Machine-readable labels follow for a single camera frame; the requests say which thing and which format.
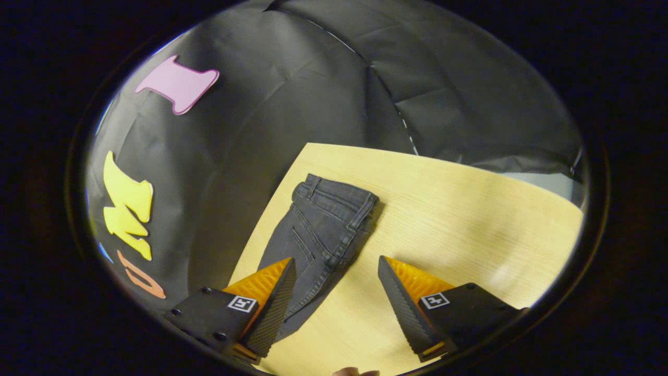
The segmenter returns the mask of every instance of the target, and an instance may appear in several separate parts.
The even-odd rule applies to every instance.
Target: wooden table
[[[475,282],[508,304],[535,303],[557,277],[582,212],[529,183],[416,155],[307,144],[279,185],[234,270],[257,270],[295,186],[307,173],[367,189],[381,201],[375,231],[313,316],[275,343],[259,369],[331,375],[344,367],[397,375],[420,368],[377,277],[386,255],[455,286]]]

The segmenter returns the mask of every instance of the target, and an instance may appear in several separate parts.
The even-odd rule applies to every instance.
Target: belt loop
[[[309,175],[310,176],[307,177],[307,180],[312,180],[312,181],[311,181],[311,187],[309,189],[309,194],[306,196],[306,198],[310,200],[311,196],[313,196],[313,192],[315,191],[315,188],[322,181],[322,178],[320,178],[320,176],[315,176],[315,175],[311,175],[311,174],[309,174]]]
[[[357,231],[357,227],[362,223],[362,220],[364,217],[366,217],[371,209],[373,209],[373,206],[376,204],[376,201],[378,198],[369,192],[367,199],[364,201],[364,204],[359,208],[359,211],[357,211],[357,214],[355,214],[355,217],[351,219],[351,221],[348,223],[348,228],[352,229],[353,231]]]

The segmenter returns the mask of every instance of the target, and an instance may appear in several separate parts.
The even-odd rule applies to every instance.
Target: yellow foam letter
[[[104,223],[107,229],[133,247],[145,259],[151,260],[150,244],[144,239],[132,236],[146,236],[148,231],[128,208],[134,211],[140,221],[148,222],[153,201],[153,186],[146,180],[138,183],[127,176],[115,164],[112,152],[107,153],[104,161],[102,179],[114,203],[114,207],[104,207]]]

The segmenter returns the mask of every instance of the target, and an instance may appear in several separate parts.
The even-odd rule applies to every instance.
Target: denim seam
[[[306,193],[308,194],[310,188],[309,188],[308,185],[306,185],[306,184],[304,184],[304,183],[299,183],[299,184],[295,187],[295,193],[298,193],[301,197],[306,198],[306,196],[304,196],[303,194],[299,193],[300,190],[305,190]]]
[[[357,231],[359,224],[362,222],[362,219],[366,217],[369,214],[369,211],[371,211],[371,208],[368,207],[369,204],[369,199],[371,199],[371,192],[369,192],[369,195],[367,196],[367,199],[364,201],[364,204],[359,208],[353,219],[350,220],[349,223],[346,223],[345,227],[351,231]]]
[[[350,202],[350,201],[348,201],[348,200],[346,200],[342,197],[339,197],[339,196],[333,195],[331,193],[325,192],[320,188],[316,188],[315,192],[325,196],[328,199],[334,200],[334,201],[336,201],[336,202],[338,202],[342,205],[345,205],[346,207],[348,207],[350,210],[352,210],[354,212],[357,212],[359,210],[359,208],[357,208],[355,206],[355,204],[353,204],[352,202]]]
[[[315,235],[315,232],[314,232],[313,229],[311,228],[311,224],[309,224],[309,221],[306,219],[306,217],[304,217],[304,215],[302,214],[301,210],[299,210],[299,208],[297,207],[297,205],[295,205],[295,204],[293,203],[291,207],[292,207],[293,210],[295,211],[295,214],[297,214],[297,217],[299,218],[299,221],[301,222],[301,224],[302,224],[302,225],[304,226],[304,228],[306,229],[306,232],[309,233],[309,236],[311,237],[311,241],[313,241],[313,243],[315,244],[315,247],[316,247],[316,248],[319,248],[319,250],[320,250],[321,252],[322,252],[322,251],[325,251],[325,252],[327,252],[327,254],[329,254],[331,257],[335,257],[334,254],[332,254],[332,253],[327,249],[327,247],[325,247],[325,244],[322,244],[322,242],[320,242],[320,239],[318,239],[318,237]]]
[[[307,198],[308,200],[311,200],[311,197],[313,196],[313,192],[315,192],[315,190],[318,188],[318,184],[320,184],[320,182],[323,180],[320,176],[315,176],[314,175],[314,177],[315,177],[315,181],[313,182],[313,186],[309,187],[309,196]]]
[[[327,210],[324,210],[322,207],[319,207],[318,205],[315,205],[313,202],[311,202],[310,199],[308,199],[307,197],[305,197],[305,196],[302,195],[301,193],[297,192],[297,195],[300,195],[304,200],[308,201],[311,205],[313,205],[313,206],[314,206],[316,209],[318,209],[319,211],[322,211],[323,213],[327,214],[329,217],[332,217],[332,218],[336,219],[337,221],[343,223],[343,225],[347,225],[347,222],[346,222],[346,221],[344,221],[343,219],[337,217],[336,215],[333,215],[332,213],[328,212]]]
[[[304,298],[302,298],[299,301],[299,303],[297,303],[297,305],[295,305],[292,309],[290,309],[288,313],[286,313],[285,320],[287,320],[290,316],[297,313],[300,309],[304,308],[313,299],[313,297],[320,291],[320,289],[322,289],[322,287],[325,285],[325,282],[329,279],[329,276],[334,272],[336,267],[339,265],[341,259],[343,259],[343,255],[345,254],[345,251],[348,250],[348,248],[350,247],[350,243],[357,235],[357,231],[353,231],[349,235],[350,236],[348,238],[348,242],[346,243],[339,242],[339,245],[337,246],[337,251],[335,252],[338,256],[335,258],[336,262],[333,264],[333,266],[325,267],[323,272],[320,274],[318,281],[304,295]]]
[[[306,267],[306,269],[304,269],[304,270],[301,272],[301,275],[295,280],[295,283],[297,283],[297,281],[300,280],[300,279],[304,276],[304,274],[306,274],[306,271],[307,271],[312,265],[313,265],[313,262],[309,262],[309,265]]]
[[[306,244],[304,244],[304,240],[301,238],[301,236],[299,236],[297,230],[295,230],[294,227],[292,228],[292,236],[295,239],[297,245],[299,246],[299,249],[301,249],[301,251],[304,253],[304,256],[306,256],[306,259],[309,261],[309,263],[313,263],[315,257],[313,256],[311,251],[309,251],[309,249],[306,247]]]
[[[348,264],[348,262],[350,261],[350,259],[352,259],[352,257],[346,259],[346,258],[344,258],[344,256],[345,256],[345,253],[348,252],[348,250],[350,249],[350,243],[352,243],[353,241],[355,241],[355,238],[356,238],[357,236],[359,236],[360,234],[361,234],[362,236],[366,236],[366,235],[367,235],[367,233],[365,233],[364,231],[361,231],[361,230],[358,230],[358,231],[356,231],[355,233],[353,233],[352,237],[350,238],[350,242],[348,243],[348,246],[345,248],[345,251],[343,252],[343,254],[341,255],[341,257],[338,259],[337,266],[346,266],[346,265]]]
[[[334,184],[336,184],[336,185],[341,185],[341,186],[344,186],[344,187],[350,187],[350,188],[352,188],[352,189],[354,189],[354,190],[356,190],[356,191],[369,192],[369,191],[367,191],[366,189],[362,189],[362,188],[357,187],[357,186],[355,186],[355,185],[348,184],[348,183],[344,183],[344,182],[341,182],[341,181],[333,181],[333,180],[326,180],[326,179],[323,179],[323,181],[326,181],[326,182],[328,182],[328,183],[334,183]]]

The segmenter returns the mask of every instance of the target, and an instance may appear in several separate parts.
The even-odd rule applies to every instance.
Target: jeans
[[[292,299],[276,341],[299,329],[355,261],[371,231],[378,197],[308,174],[293,191],[292,201],[258,267],[288,257],[297,267]]]

